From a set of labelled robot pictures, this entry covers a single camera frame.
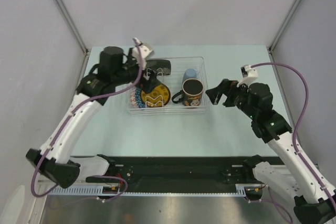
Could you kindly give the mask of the red black mug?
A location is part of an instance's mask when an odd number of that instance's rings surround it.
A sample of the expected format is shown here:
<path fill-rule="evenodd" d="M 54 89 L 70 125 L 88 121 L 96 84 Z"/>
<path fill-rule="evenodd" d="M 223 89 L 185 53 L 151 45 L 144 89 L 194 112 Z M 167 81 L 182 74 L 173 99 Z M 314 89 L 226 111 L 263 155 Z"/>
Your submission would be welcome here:
<path fill-rule="evenodd" d="M 201 81 L 195 78 L 187 79 L 182 84 L 182 89 L 172 96 L 174 104 L 184 106 L 199 106 L 202 101 L 204 86 Z"/>

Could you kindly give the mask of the clear wire dish rack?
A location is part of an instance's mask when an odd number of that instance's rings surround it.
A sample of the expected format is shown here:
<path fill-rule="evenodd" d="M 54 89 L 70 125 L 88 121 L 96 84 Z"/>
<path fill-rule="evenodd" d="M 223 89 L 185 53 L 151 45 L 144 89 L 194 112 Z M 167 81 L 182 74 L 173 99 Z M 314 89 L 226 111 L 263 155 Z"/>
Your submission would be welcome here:
<path fill-rule="evenodd" d="M 162 76 L 157 73 L 157 79 L 161 84 L 165 84 L 170 92 L 171 99 L 166 106 L 158 108 L 143 108 L 134 109 L 130 104 L 130 94 L 128 91 L 125 95 L 125 106 L 128 112 L 132 115 L 151 115 L 151 114 L 181 114 L 181 113 L 203 113 L 208 108 L 209 99 L 202 98 L 199 106 L 184 106 L 183 104 L 174 104 L 172 96 L 182 89 L 183 75 L 186 69 L 192 68 L 197 72 L 197 79 L 202 82 L 204 88 L 207 88 L 207 78 L 205 72 L 205 63 L 202 57 L 173 57 L 173 58 L 154 58 L 154 59 L 167 59 L 171 62 L 172 71 L 169 76 Z M 145 74 L 149 73 L 150 69 L 146 69 Z"/>

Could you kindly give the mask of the yellow round patterned plate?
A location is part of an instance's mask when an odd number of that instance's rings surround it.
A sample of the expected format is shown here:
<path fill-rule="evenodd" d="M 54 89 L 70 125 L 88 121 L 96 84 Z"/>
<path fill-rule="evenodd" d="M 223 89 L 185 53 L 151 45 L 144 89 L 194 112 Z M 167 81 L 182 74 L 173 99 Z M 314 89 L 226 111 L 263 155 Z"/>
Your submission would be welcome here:
<path fill-rule="evenodd" d="M 141 100 L 146 108 L 158 108 L 166 106 L 171 99 L 171 92 L 165 84 L 159 84 L 152 92 L 141 91 Z"/>

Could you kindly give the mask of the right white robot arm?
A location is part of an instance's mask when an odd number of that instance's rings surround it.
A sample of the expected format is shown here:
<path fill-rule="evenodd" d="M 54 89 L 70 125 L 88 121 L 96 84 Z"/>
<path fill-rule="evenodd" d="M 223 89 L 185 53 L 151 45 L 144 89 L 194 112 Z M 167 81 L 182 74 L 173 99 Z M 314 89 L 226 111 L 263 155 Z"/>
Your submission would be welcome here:
<path fill-rule="evenodd" d="M 254 134 L 278 155 L 293 177 L 289 179 L 255 155 L 246 160 L 242 169 L 245 181 L 265 183 L 291 202 L 300 223 L 326 223 L 335 218 L 335 187 L 308 159 L 300 144 L 293 143 L 292 128 L 273 109 L 273 94 L 268 85 L 239 85 L 238 81 L 223 79 L 217 87 L 206 90 L 206 94 L 213 105 L 225 95 L 223 106 L 236 107 L 247 115 Z"/>

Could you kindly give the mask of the blue patterned bowl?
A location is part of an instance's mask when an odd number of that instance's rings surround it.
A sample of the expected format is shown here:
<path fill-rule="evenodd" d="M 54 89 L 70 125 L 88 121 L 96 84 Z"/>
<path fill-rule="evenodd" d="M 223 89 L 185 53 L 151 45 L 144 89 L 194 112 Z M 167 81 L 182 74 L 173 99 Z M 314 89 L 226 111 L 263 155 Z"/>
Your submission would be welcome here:
<path fill-rule="evenodd" d="M 141 99 L 141 89 L 133 88 L 130 94 L 130 104 L 134 109 L 145 108 L 145 103 Z"/>

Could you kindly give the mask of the light blue cup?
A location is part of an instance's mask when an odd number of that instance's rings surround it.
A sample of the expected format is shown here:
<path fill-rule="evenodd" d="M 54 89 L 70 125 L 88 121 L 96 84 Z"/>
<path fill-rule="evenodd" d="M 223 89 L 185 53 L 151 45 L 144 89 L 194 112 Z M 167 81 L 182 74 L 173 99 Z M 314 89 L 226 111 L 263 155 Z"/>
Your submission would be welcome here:
<path fill-rule="evenodd" d="M 196 79 L 197 78 L 197 72 L 195 69 L 189 68 L 186 69 L 183 75 L 183 82 L 188 79 Z"/>

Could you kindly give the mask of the black square floral plate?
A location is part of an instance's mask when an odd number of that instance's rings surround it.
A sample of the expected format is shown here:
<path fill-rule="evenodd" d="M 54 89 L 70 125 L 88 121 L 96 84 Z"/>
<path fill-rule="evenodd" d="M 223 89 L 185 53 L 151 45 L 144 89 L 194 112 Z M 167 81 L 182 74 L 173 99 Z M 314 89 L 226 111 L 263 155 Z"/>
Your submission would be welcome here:
<path fill-rule="evenodd" d="M 169 76 L 172 71 L 172 65 L 167 59 L 151 59 L 146 62 L 146 69 L 155 71 L 162 76 Z"/>

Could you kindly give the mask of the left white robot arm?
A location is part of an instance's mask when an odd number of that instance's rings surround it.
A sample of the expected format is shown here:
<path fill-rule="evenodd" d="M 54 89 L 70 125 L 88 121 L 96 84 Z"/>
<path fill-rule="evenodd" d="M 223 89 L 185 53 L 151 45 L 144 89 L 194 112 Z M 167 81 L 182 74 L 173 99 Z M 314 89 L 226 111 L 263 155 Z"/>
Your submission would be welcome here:
<path fill-rule="evenodd" d="M 70 187 L 80 172 L 93 176 L 91 170 L 100 165 L 98 176 L 105 182 L 115 178 L 116 169 L 100 156 L 87 158 L 82 164 L 71 161 L 71 152 L 92 117 L 104 106 L 110 96 L 122 93 L 116 87 L 126 84 L 129 89 L 146 83 L 143 70 L 154 54 L 153 48 L 139 42 L 125 54 L 116 46 L 105 47 L 99 62 L 92 66 L 76 88 L 72 103 L 49 139 L 39 148 L 31 148 L 26 159 L 41 174 L 61 188 Z"/>

